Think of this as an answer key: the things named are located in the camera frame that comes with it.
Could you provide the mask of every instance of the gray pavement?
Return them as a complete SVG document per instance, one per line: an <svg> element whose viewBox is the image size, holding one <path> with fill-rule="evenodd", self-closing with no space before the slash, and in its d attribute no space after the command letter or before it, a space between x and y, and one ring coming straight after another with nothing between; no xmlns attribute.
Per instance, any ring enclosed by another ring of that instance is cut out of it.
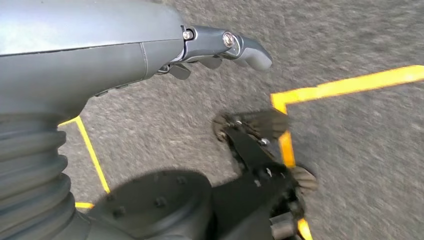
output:
<svg viewBox="0 0 424 240"><path fill-rule="evenodd" d="M269 108L270 93L424 65L424 1L163 2L190 24L259 39L274 65L265 73L193 65L185 81L155 76L92 98L81 117L111 187L168 167L218 184L235 173L211 133L216 112ZM314 239L424 240L423 106L423 82L289 106L296 160L321 183L307 199ZM72 191L94 203L104 192L78 129L61 129Z"/></svg>

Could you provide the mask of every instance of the bolt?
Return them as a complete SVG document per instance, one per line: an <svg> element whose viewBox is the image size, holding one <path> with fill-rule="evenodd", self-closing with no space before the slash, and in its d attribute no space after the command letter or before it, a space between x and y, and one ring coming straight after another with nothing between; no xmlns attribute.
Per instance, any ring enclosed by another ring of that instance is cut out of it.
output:
<svg viewBox="0 0 424 240"><path fill-rule="evenodd" d="M266 168L266 173L269 175L270 178L273 177L273 173L271 172L269 168Z"/></svg>
<svg viewBox="0 0 424 240"><path fill-rule="evenodd" d="M260 186L262 186L262 185L261 185L261 182L260 182L259 180L257 180L257 179L254 181L254 183L256 184L256 187L258 187L258 188L259 188Z"/></svg>
<svg viewBox="0 0 424 240"><path fill-rule="evenodd" d="M233 46L233 44L234 44L234 35L231 32L229 32L229 31L224 32L224 34L222 35L222 39L224 41L224 45L227 48L231 48Z"/></svg>
<svg viewBox="0 0 424 240"><path fill-rule="evenodd" d="M193 39L195 37L195 35L193 34L193 32L192 31L190 31L190 30L187 30L187 31L183 31L182 32L182 38L184 39L184 40L191 40L191 39Z"/></svg>
<svg viewBox="0 0 424 240"><path fill-rule="evenodd" d="M218 138L219 141L223 142L227 138L227 134L223 131L220 131L216 133L216 137Z"/></svg>
<svg viewBox="0 0 424 240"><path fill-rule="evenodd" d="M259 144L261 144L262 146L266 146L266 145L270 144L270 141L266 138L261 138L259 140Z"/></svg>

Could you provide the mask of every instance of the yellow painted line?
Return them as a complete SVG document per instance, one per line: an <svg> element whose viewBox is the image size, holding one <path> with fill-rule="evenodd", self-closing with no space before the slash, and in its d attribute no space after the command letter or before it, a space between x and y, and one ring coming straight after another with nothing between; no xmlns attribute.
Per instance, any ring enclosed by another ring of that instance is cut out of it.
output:
<svg viewBox="0 0 424 240"><path fill-rule="evenodd" d="M320 84L316 87L294 89L273 93L275 108L322 98L381 89L424 80L424 66L412 65L364 76L352 77Z"/></svg>
<svg viewBox="0 0 424 240"><path fill-rule="evenodd" d="M83 120L80 116L78 116L76 117L75 122L78 125L79 132L81 133L81 136L84 139L84 143L87 146L91 161L94 164L94 168L97 172L98 178L100 179L101 186L103 187L106 193L110 193L111 190L109 189L108 183L106 182L105 175L103 174L102 168L100 167L99 160L97 159L96 152L93 149L93 145L90 141L89 135L87 134L86 128L83 124Z"/></svg>
<svg viewBox="0 0 424 240"><path fill-rule="evenodd" d="M313 240L309 224L304 218L297 222L297 229L304 240Z"/></svg>
<svg viewBox="0 0 424 240"><path fill-rule="evenodd" d="M72 119L71 119L71 120L69 120L69 121L66 121L66 122L63 122L63 123L59 124L59 127L61 127L61 126L65 126L65 125L67 125L67 124L74 123L74 122L76 121L76 119L77 119L77 118L79 118L79 116L77 116L77 117L75 117L75 118L72 118Z"/></svg>
<svg viewBox="0 0 424 240"><path fill-rule="evenodd" d="M286 92L271 94L271 102L275 109L287 113L287 105L302 103L322 98L359 93L401 84L424 80L424 66L412 65L373 73L364 76L352 77L338 81L320 84L316 87L294 89ZM296 165L290 132L285 132L279 138L283 163L291 168ZM312 240L308 222L301 219L298 230L305 240Z"/></svg>
<svg viewBox="0 0 424 240"><path fill-rule="evenodd" d="M92 209L94 204L89 202L76 202L75 207L79 209Z"/></svg>

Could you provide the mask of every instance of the wheel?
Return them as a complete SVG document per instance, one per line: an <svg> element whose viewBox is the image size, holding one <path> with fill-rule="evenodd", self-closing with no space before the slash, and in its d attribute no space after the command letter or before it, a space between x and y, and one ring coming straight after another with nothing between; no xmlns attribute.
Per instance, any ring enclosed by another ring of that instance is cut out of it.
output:
<svg viewBox="0 0 424 240"><path fill-rule="evenodd" d="M302 166L295 166L291 170L294 179L299 184L299 190L302 195L308 195L318 189L318 181L314 174Z"/></svg>
<svg viewBox="0 0 424 240"><path fill-rule="evenodd" d="M228 114L226 113L219 113L212 120L213 133L220 142L225 142L227 139L226 134L223 131L224 128L228 126L227 116Z"/></svg>
<svg viewBox="0 0 424 240"><path fill-rule="evenodd" d="M240 116L257 135L269 141L277 140L289 127L288 116L274 108Z"/></svg>

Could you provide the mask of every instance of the gray plastic body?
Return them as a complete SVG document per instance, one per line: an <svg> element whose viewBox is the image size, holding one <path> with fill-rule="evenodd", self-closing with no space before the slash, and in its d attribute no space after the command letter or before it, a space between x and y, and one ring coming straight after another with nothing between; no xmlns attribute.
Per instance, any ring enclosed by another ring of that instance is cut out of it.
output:
<svg viewBox="0 0 424 240"><path fill-rule="evenodd" d="M0 10L0 240L131 240L76 211L57 127L92 96L178 56L182 19L138 0L0 1Z"/></svg>
<svg viewBox="0 0 424 240"><path fill-rule="evenodd" d="M189 50L183 56L185 62L211 58L230 49L223 41L223 34L227 32L224 29L207 26L193 26L188 29L193 31L194 39L185 42L185 48Z"/></svg>

